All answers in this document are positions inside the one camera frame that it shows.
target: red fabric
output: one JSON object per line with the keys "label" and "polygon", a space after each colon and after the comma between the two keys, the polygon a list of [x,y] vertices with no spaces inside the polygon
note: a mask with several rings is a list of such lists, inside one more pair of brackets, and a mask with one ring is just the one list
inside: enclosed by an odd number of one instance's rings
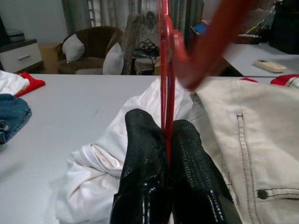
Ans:
{"label": "red fabric", "polygon": [[285,85],[289,81],[289,79],[293,77],[299,77],[299,75],[293,74],[293,75],[278,76],[277,78],[271,81],[271,84]]}
{"label": "red fabric", "polygon": [[252,79],[252,78],[248,78],[248,77],[241,78],[241,80],[245,80],[245,81],[250,81],[250,82],[258,83],[258,81],[254,80],[254,79]]}
{"label": "red fabric", "polygon": [[20,97],[46,84],[43,80],[33,78],[28,72],[23,72],[20,74],[20,76],[29,80],[29,86],[18,92],[15,97]]}

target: blue denim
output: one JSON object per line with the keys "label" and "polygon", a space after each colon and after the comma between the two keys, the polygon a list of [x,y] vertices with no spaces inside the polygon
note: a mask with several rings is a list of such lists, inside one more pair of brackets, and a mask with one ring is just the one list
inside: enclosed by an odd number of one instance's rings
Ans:
{"label": "blue denim", "polygon": [[0,94],[0,144],[8,142],[27,123],[31,114],[25,100]]}

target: denim jeans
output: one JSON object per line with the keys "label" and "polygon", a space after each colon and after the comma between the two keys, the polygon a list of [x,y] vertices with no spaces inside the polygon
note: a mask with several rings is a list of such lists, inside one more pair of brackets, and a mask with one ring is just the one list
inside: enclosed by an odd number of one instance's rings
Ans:
{"label": "denim jeans", "polygon": [[27,123],[31,114],[23,99],[0,94],[0,144],[8,142]]}
{"label": "denim jeans", "polygon": [[189,121],[242,223],[298,223],[299,91],[223,80],[205,83],[192,99]]}

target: white satin cloth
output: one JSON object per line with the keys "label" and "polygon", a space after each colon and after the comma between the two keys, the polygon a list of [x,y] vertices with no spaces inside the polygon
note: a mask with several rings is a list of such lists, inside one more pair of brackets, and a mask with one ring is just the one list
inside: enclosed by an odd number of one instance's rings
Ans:
{"label": "white satin cloth", "polygon": [[[175,94],[176,116],[184,95],[178,82]],[[124,104],[102,136],[70,155],[69,170],[57,196],[58,219],[71,224],[109,222],[128,144],[125,114],[135,108],[145,110],[160,126],[160,104],[160,79],[157,79],[142,95]]]}
{"label": "white satin cloth", "polygon": [[28,85],[28,79],[14,73],[0,70],[0,93],[15,95]]}

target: white table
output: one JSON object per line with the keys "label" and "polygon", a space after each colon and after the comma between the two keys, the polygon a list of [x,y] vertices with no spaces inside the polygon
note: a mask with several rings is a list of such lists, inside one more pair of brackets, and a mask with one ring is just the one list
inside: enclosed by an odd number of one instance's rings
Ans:
{"label": "white table", "polygon": [[[223,56],[246,77],[277,77],[299,73],[299,55],[288,55],[268,44],[233,44]],[[272,73],[253,65],[255,60],[273,61],[287,67],[284,73]]]}
{"label": "white table", "polygon": [[[54,205],[70,152],[96,139],[125,101],[140,95],[156,79],[34,76],[46,86],[22,97],[32,117],[0,146],[0,224],[58,224]],[[257,80],[269,83],[271,79]],[[179,112],[183,118],[192,105],[187,92],[184,105]]]}

